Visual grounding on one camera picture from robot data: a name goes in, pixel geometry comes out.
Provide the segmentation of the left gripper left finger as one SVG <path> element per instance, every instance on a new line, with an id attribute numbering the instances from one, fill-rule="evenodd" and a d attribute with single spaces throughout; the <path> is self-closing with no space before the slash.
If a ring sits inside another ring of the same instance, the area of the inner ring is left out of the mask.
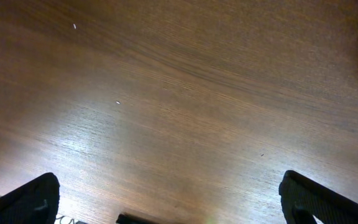
<path id="1" fill-rule="evenodd" d="M 57 177 L 44 173 L 0 197 L 0 224 L 54 224 L 60 200 Z"/>

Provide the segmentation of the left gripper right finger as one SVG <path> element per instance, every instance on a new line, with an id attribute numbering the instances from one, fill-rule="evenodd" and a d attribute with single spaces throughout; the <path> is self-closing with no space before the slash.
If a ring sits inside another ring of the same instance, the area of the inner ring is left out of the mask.
<path id="1" fill-rule="evenodd" d="M 285 172 L 278 191 L 287 223 L 358 223 L 358 203 L 294 170 Z"/>

